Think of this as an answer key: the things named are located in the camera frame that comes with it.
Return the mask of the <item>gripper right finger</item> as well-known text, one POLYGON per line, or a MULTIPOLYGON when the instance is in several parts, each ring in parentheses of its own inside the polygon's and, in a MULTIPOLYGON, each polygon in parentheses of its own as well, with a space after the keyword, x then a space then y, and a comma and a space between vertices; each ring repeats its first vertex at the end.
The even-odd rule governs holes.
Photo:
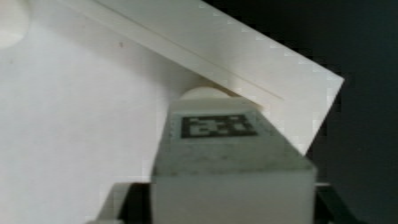
POLYGON ((368 224, 353 216, 328 183, 316 184, 314 224, 368 224))

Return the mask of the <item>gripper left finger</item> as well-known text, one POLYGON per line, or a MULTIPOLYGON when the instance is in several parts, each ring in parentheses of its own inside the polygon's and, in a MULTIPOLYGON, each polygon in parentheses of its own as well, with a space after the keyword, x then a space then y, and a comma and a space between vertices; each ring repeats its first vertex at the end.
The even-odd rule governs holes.
POLYGON ((151 224, 147 183, 115 183, 97 217, 87 224, 151 224))

